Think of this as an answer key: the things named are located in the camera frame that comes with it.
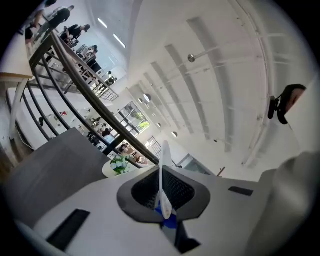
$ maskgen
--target white ceiling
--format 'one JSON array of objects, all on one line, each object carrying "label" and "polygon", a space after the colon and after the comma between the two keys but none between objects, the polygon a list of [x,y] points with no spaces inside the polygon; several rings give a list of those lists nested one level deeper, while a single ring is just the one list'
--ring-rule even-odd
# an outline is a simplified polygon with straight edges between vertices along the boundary
[{"label": "white ceiling", "polygon": [[308,86],[315,72],[300,34],[267,2],[145,0],[128,84],[135,98],[151,94],[163,116],[149,118],[178,132],[176,141],[215,174],[226,167],[226,178],[257,180],[300,152],[288,125],[266,119],[268,97]]},{"label": "white ceiling", "polygon": [[[143,0],[85,0],[91,23],[129,60],[136,19]],[[107,29],[98,22],[100,18]],[[114,38],[125,44],[126,48]]]}]

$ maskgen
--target potted plant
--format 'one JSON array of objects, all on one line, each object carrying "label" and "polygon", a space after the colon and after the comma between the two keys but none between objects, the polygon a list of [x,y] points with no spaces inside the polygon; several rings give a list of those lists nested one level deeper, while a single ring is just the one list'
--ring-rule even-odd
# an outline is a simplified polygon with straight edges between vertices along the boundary
[{"label": "potted plant", "polygon": [[124,156],[116,156],[111,162],[110,167],[116,172],[116,175],[127,173],[127,162]]}]

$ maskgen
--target wooden table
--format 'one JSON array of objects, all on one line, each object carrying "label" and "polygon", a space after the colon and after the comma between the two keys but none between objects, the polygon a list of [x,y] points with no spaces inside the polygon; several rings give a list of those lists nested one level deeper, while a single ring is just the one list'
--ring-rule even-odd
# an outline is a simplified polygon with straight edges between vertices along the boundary
[{"label": "wooden table", "polygon": [[10,116],[9,137],[14,138],[17,112],[27,82],[33,77],[26,47],[25,35],[16,33],[8,45],[0,64],[0,82],[18,83]]}]

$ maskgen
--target glass window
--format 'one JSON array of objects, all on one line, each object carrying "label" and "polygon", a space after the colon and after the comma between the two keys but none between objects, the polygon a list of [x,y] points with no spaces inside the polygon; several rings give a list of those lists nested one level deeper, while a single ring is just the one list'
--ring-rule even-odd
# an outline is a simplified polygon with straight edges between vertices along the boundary
[{"label": "glass window", "polygon": [[145,119],[143,122],[141,122],[136,128],[139,132],[142,132],[144,129],[147,129],[150,126],[149,121]]},{"label": "glass window", "polygon": [[145,116],[138,110],[134,110],[126,117],[134,127],[137,127],[138,124],[141,123],[141,121],[145,120]]},{"label": "glass window", "polygon": [[129,115],[133,110],[135,110],[137,106],[133,103],[130,102],[128,105],[126,105],[120,112],[126,117]]},{"label": "glass window", "polygon": [[115,117],[135,137],[150,126],[150,122],[133,102],[125,106]]}]

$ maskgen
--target black mesh grille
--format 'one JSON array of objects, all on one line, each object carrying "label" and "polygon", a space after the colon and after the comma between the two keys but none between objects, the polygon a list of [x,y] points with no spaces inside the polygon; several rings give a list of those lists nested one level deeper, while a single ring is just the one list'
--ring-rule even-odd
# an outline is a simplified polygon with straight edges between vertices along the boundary
[{"label": "black mesh grille", "polygon": [[166,170],[163,170],[163,190],[175,210],[178,210],[195,196],[195,190],[192,186]]},{"label": "black mesh grille", "polygon": [[159,171],[155,171],[136,183],[131,190],[132,197],[144,207],[155,209],[159,191]]},{"label": "black mesh grille", "polygon": [[[166,170],[163,170],[163,190],[175,210],[178,210],[195,196],[195,190],[192,186]],[[136,183],[131,192],[139,204],[153,210],[158,191],[159,171],[157,170]]]}]

